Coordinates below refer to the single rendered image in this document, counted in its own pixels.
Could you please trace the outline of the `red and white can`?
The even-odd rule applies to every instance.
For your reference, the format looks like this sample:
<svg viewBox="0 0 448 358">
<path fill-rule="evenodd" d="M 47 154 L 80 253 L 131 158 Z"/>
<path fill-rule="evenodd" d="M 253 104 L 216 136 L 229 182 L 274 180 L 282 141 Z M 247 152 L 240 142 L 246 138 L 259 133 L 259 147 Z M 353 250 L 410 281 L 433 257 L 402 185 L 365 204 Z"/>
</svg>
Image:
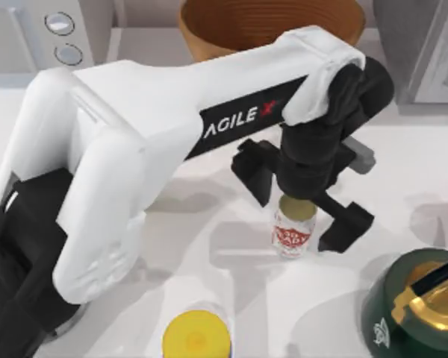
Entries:
<svg viewBox="0 0 448 358">
<path fill-rule="evenodd" d="M 309 249 L 317 223 L 317 206 L 283 194 L 274 215 L 272 245 L 280 256 L 296 259 Z"/>
</svg>

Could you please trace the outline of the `green and gold container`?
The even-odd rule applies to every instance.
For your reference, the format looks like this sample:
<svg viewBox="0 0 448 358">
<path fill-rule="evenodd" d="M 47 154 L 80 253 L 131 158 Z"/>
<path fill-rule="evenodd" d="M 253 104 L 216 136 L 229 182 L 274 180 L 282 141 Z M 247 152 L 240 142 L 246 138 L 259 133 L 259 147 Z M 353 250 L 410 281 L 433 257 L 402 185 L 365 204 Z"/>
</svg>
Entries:
<svg viewBox="0 0 448 358">
<path fill-rule="evenodd" d="M 399 256 L 361 307 L 361 334 L 371 358 L 448 358 L 448 250 Z"/>
</svg>

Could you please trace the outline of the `brown ribbed basket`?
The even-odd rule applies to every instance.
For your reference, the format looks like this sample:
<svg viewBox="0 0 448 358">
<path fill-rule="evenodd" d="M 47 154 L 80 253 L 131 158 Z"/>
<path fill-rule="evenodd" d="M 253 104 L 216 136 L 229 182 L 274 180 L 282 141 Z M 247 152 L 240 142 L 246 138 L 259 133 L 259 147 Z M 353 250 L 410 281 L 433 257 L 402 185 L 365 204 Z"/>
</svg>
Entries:
<svg viewBox="0 0 448 358">
<path fill-rule="evenodd" d="M 266 45 L 318 25 L 356 45 L 366 25 L 357 0 L 183 0 L 178 27 L 196 62 Z"/>
</svg>

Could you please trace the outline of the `yellow capped bottle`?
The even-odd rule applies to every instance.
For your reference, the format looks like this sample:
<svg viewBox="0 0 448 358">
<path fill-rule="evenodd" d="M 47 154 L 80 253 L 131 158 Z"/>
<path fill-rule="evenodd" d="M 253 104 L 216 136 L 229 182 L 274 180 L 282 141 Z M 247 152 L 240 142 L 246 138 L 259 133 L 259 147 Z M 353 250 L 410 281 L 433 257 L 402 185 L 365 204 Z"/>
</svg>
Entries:
<svg viewBox="0 0 448 358">
<path fill-rule="evenodd" d="M 162 358 L 232 358 L 228 325 L 209 310 L 188 310 L 166 327 Z"/>
</svg>

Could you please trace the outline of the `grey microwave knob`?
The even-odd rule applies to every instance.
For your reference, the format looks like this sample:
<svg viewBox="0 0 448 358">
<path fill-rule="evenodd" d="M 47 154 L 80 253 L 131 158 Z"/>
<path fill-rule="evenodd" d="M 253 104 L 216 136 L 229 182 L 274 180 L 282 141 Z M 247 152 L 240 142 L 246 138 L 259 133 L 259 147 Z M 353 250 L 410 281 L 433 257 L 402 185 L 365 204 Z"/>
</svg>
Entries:
<svg viewBox="0 0 448 358">
<path fill-rule="evenodd" d="M 65 43 L 54 48 L 55 59 L 65 66 L 78 66 L 83 62 L 83 51 L 72 43 Z"/>
<path fill-rule="evenodd" d="M 58 36 L 68 36 L 75 30 L 73 18 L 64 12 L 45 15 L 44 24 L 52 34 Z"/>
</svg>

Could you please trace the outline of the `pale microwave oven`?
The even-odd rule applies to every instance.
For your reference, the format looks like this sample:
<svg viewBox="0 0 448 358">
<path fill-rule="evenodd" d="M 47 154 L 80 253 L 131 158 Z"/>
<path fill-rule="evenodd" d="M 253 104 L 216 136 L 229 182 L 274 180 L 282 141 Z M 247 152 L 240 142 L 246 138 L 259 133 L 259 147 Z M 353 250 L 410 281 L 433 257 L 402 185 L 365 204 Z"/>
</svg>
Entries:
<svg viewBox="0 0 448 358">
<path fill-rule="evenodd" d="M 0 0 L 0 87 L 19 87 L 42 69 L 81 69 L 94 64 L 84 20 L 85 0 Z M 75 22 L 68 36 L 52 34 L 45 15 L 64 12 Z M 72 43 L 84 55 L 78 66 L 65 66 L 54 56 L 55 46 Z"/>
</svg>

